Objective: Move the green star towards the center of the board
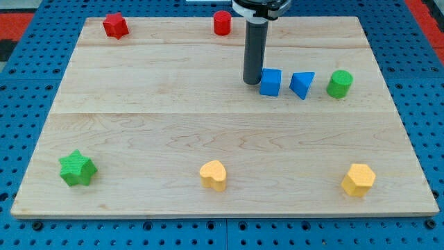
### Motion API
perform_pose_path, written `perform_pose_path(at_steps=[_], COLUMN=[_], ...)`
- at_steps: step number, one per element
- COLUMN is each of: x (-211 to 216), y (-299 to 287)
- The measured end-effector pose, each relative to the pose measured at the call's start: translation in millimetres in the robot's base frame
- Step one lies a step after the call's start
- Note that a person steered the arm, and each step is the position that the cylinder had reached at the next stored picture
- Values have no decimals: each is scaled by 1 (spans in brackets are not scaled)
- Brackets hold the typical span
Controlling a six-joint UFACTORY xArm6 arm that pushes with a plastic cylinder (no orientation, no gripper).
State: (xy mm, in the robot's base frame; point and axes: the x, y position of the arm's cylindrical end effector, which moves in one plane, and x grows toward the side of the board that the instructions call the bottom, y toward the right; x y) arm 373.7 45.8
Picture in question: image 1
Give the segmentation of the black white robot arm flange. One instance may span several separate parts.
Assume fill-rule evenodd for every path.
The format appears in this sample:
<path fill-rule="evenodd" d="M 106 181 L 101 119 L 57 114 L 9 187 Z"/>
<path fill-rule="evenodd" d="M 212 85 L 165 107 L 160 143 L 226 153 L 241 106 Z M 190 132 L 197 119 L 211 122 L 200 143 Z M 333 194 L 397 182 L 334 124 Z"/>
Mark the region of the black white robot arm flange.
<path fill-rule="evenodd" d="M 274 21 L 291 5 L 292 0 L 232 0 L 233 10 L 250 21 Z"/>

